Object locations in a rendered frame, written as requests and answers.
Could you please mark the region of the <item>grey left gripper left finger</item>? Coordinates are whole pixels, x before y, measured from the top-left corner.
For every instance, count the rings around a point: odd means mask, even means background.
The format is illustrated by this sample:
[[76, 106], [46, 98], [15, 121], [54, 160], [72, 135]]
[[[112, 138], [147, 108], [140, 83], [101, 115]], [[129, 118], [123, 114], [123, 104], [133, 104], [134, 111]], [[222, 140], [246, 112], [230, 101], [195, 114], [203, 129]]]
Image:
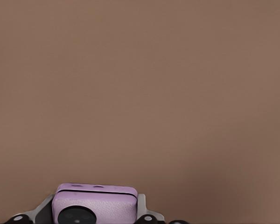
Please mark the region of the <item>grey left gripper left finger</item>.
[[55, 194], [49, 195], [34, 210], [22, 212], [9, 218], [5, 224], [54, 224], [52, 201]]

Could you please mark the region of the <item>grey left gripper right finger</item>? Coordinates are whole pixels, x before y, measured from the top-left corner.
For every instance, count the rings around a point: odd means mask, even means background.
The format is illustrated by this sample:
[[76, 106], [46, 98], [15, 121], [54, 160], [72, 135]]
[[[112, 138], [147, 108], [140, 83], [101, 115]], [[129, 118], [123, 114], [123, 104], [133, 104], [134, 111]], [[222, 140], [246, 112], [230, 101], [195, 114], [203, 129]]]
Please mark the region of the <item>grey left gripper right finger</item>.
[[135, 224], [165, 224], [165, 217], [161, 213], [147, 208], [145, 194], [138, 194]]

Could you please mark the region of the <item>small purple camera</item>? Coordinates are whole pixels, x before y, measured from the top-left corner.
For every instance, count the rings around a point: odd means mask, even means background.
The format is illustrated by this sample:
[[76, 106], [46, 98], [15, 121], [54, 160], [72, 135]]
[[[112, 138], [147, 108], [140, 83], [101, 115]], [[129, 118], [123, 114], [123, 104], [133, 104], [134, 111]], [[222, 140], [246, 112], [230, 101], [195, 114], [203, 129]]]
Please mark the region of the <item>small purple camera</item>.
[[133, 224], [138, 193], [127, 186], [63, 183], [52, 200], [55, 224]]

